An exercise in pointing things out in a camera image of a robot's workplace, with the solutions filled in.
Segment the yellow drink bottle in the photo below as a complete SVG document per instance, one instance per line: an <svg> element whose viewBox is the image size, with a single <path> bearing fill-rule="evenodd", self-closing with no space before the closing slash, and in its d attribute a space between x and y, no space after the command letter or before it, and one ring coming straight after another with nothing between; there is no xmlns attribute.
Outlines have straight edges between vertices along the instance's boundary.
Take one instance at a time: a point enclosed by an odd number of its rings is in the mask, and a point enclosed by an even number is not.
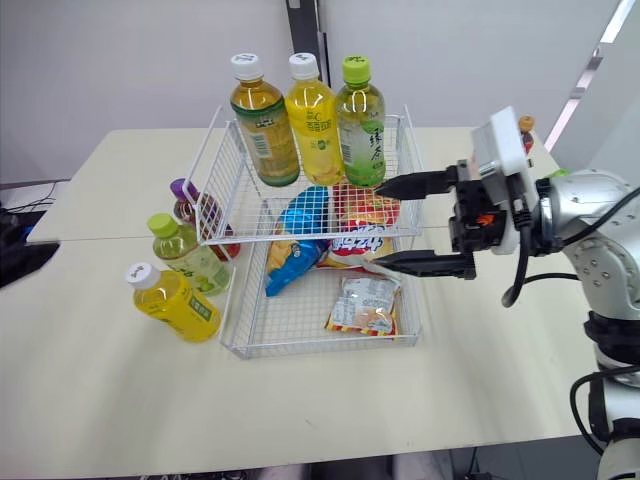
<svg viewBox="0 0 640 480"><path fill-rule="evenodd" d="M218 331L220 312L181 273L134 263L126 279L135 288L138 310L167 323L187 342L204 342Z"/></svg>
<svg viewBox="0 0 640 480"><path fill-rule="evenodd" d="M316 185L334 185L344 177L336 97L318 80L320 73L313 54L291 55L289 67L296 84L289 90L285 105L300 148L304 174Z"/></svg>

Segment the wire basket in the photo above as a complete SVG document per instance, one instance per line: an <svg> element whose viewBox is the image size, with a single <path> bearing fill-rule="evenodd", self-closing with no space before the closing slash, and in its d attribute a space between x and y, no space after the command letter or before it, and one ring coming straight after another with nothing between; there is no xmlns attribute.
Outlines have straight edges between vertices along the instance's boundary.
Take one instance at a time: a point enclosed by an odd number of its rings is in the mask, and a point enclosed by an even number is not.
<svg viewBox="0 0 640 480"><path fill-rule="evenodd" d="M211 143L214 127L223 129L222 140L217 148ZM384 156L386 161L385 179L397 175L424 170L413 137L413 129L409 112L404 109L403 115L387 115L384 129ZM289 202L312 183L300 172L300 177L285 187L270 187L260 181L248 155L247 147L235 119L218 108L207 134L200 146L188 174L191 180L199 163L210 158L206 181L202 194L197 200L184 193L195 205L198 241L201 244L215 245L228 243L256 242L286 239L320 239L320 238L365 238L370 233L353 232L344 226L334 211L333 189L329 187L329 215L323 219L322 233L287 232L276 234L274 219L287 208ZM353 195L366 195L372 189L354 189ZM212 208L211 199L215 201ZM401 237L415 236L422 233L422 200L404 201L399 205L399 212L393 225L385 228L380 236Z"/></svg>
<svg viewBox="0 0 640 480"><path fill-rule="evenodd" d="M413 239L397 238L393 242L396 249L410 248ZM342 279L372 274L312 268L277 296L267 297L268 251L267 242L252 245L244 284L238 285L242 288L241 298L232 307L222 331L221 343L242 359L413 346L420 335L422 322L429 321L419 280L403 275L395 300L397 334L374 337L327 330L324 326L341 294Z"/></svg>

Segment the plastic bottle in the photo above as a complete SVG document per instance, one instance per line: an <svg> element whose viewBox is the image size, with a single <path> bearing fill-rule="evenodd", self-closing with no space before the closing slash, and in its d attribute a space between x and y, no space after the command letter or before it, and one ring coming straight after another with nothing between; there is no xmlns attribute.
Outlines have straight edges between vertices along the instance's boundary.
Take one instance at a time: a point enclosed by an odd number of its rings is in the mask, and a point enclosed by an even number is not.
<svg viewBox="0 0 640 480"><path fill-rule="evenodd" d="M300 166L282 93L262 80L257 55L234 55L231 65L240 81L231 94L231 108L236 112L258 177L272 187L295 182Z"/></svg>
<svg viewBox="0 0 640 480"><path fill-rule="evenodd" d="M384 98L369 83L369 59L351 55L342 62L345 86L336 99L338 131L347 179L371 187L382 182L384 160Z"/></svg>
<svg viewBox="0 0 640 480"><path fill-rule="evenodd" d="M320 72L311 53L289 57L295 85L285 98L289 121L300 148L302 168L316 185L335 185L344 177L336 120L336 97L318 80Z"/></svg>
<svg viewBox="0 0 640 480"><path fill-rule="evenodd" d="M182 191L182 185L185 182L186 180L184 178L178 178L171 182L171 192L173 192L176 197L176 203L173 205L173 214L182 223L186 223L187 225L191 225L193 228L195 228L196 212L194 211L193 206ZM197 200L200 197L200 193L198 192L198 189L195 187L195 185L193 185L193 183L189 182L187 189L192 198ZM207 195L206 193L204 195L205 198L202 202L202 214L205 218L208 219L207 222L209 223L209 225L217 230L222 216L222 211L218 207L218 203L213 198L211 198L210 195ZM201 221L200 228L204 228L204 225L205 223ZM231 229L230 225L227 225L224 234L227 237L233 237L233 230ZM222 251L223 248L227 251L231 258L235 258L238 253L240 253L239 243L230 243L227 245L211 245L210 248L211 250L213 250L213 253L215 253L223 262L226 262L228 260L227 256Z"/></svg>
<svg viewBox="0 0 640 480"><path fill-rule="evenodd" d="M201 246L191 225L178 225L166 213L157 213L148 221L156 236L153 251L166 265L182 273L191 285L205 295L217 295L229 288L231 274L215 253Z"/></svg>
<svg viewBox="0 0 640 480"><path fill-rule="evenodd" d="M135 288L138 310L166 322L187 342L203 342L218 331L220 312L181 273L134 263L126 279Z"/></svg>

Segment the chip bag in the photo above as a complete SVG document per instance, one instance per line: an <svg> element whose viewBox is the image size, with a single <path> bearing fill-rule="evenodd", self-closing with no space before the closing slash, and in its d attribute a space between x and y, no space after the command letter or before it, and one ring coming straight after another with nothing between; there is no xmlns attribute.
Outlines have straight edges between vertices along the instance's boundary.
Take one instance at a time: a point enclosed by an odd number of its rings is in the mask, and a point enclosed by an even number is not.
<svg viewBox="0 0 640 480"><path fill-rule="evenodd" d="M367 236L333 240L326 257L317 267L359 268L380 272L381 269L371 261L393 253L393 241L384 234L398 218L400 202L375 195L370 188L346 183L333 187L333 198L340 229L367 233Z"/></svg>
<svg viewBox="0 0 640 480"><path fill-rule="evenodd" d="M372 336L395 335L395 298L399 288L398 282L386 278L344 278L342 295L325 328Z"/></svg>
<svg viewBox="0 0 640 480"><path fill-rule="evenodd" d="M329 193L325 187L309 187L294 198L276 223L276 234L324 233ZM280 293L304 275L327 248L325 240L276 240L267 257L267 297Z"/></svg>
<svg viewBox="0 0 640 480"><path fill-rule="evenodd" d="M333 202L340 227L345 231L362 225L391 226L400 214L399 200L348 183L333 186Z"/></svg>

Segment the black cable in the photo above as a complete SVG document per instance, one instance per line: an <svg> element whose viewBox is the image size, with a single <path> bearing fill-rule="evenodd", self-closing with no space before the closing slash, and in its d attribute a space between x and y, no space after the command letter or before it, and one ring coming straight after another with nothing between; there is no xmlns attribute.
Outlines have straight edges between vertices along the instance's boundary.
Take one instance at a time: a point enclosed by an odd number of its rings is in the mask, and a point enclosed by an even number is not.
<svg viewBox="0 0 640 480"><path fill-rule="evenodd" d="M476 458L478 455L478 447L473 447L473 453L471 454L471 462L469 462L469 468L467 468L467 477L471 475L471 471L473 470L473 465L476 463Z"/></svg>
<svg viewBox="0 0 640 480"><path fill-rule="evenodd" d="M587 429L580 419L580 412L578 412L578 405L576 402L576 393L578 392L578 389L587 382L635 372L640 372L640 365L612 368L610 370L605 370L602 372L590 373L589 375L585 375L584 377L579 378L573 383L573 385L571 385L571 390L569 391L569 404L571 405L571 413L573 414L573 419L575 420L576 425L578 426L578 430L580 430L580 433L582 434L582 437L591 446L591 448L593 448L598 453L598 455L602 455L604 450L600 445L596 443L589 432L587 432Z"/></svg>
<svg viewBox="0 0 640 480"><path fill-rule="evenodd" d="M51 194L53 193L53 191L56 189L56 185L58 184L58 182L53 182L53 186L51 187L51 190L49 190L49 193L47 193L46 196L38 199L38 200L34 200L33 202L29 202L26 203L24 205L20 205L18 207L11 207L11 208L7 208L4 209L6 212L8 213L16 213L16 211L20 211L20 210L24 210L25 208L29 208L29 207L37 207L39 205L44 205L46 200L55 200L55 198L51 197Z"/></svg>
<svg viewBox="0 0 640 480"><path fill-rule="evenodd" d="M622 207L624 207L627 203L629 203L631 200L633 200L638 195L640 195L640 187L637 187L635 190L632 190L631 192L626 194L624 197L622 197L618 201L618 203L616 203L613 207L611 207L609 210L607 210L607 213L605 213L603 216L601 216L592 225L589 225L584 230L581 230L578 233L576 233L575 235L571 235L569 238L565 239L564 240L565 247L567 245L571 245L572 243L577 242L578 240L582 240L587 235L591 235L598 228L600 228L602 225L604 225L606 222L608 222L611 219L611 217L613 217L616 213L618 213L618 211L620 209L622 209Z"/></svg>
<svg viewBox="0 0 640 480"><path fill-rule="evenodd" d="M565 280L580 280L577 275L573 273L541 273L540 275L531 275L530 277L526 277L524 279L524 285L531 282L536 282L538 280L546 280L548 278L562 278ZM509 289L504 293L503 297L507 295L511 295L511 289L513 287L509 287Z"/></svg>
<svg viewBox="0 0 640 480"><path fill-rule="evenodd" d="M516 270L516 278L513 285L504 292L502 296L502 305L505 308L511 307L518 297L524 286L524 280L527 276L527 266L529 265L529 253L531 251L531 227L523 225L520 227L520 256L518 257L518 268Z"/></svg>

